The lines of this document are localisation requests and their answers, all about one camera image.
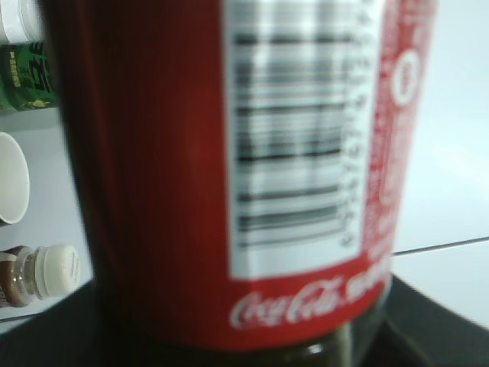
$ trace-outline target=green label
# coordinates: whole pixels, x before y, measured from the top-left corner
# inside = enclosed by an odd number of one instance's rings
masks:
[[[5,98],[14,109],[28,111],[57,106],[43,42],[4,46],[0,55]]]

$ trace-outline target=paper cup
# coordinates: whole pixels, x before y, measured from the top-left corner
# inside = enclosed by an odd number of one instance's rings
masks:
[[[0,226],[19,222],[28,209],[28,164],[16,140],[0,132]]]

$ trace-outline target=coca-cola bottle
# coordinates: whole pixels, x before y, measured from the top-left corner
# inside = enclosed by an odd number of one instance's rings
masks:
[[[40,3],[107,356],[358,364],[435,2]]]

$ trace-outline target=barcode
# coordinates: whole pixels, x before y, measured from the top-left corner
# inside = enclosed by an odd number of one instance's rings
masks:
[[[365,59],[361,41],[378,24],[358,23],[378,23],[373,10],[361,0],[228,0],[235,278],[313,270],[359,252],[370,127],[361,117],[374,72],[358,64],[376,64],[377,50]]]

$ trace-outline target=bottle cap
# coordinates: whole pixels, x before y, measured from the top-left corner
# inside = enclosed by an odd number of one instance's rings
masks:
[[[37,0],[21,0],[21,16],[29,41],[43,40],[43,24]]]
[[[73,246],[40,247],[35,261],[35,279],[40,299],[64,296],[78,287],[79,258]]]
[[[3,31],[7,35],[8,42],[11,44],[28,42],[29,36],[24,29],[19,0],[0,0],[0,12]]]

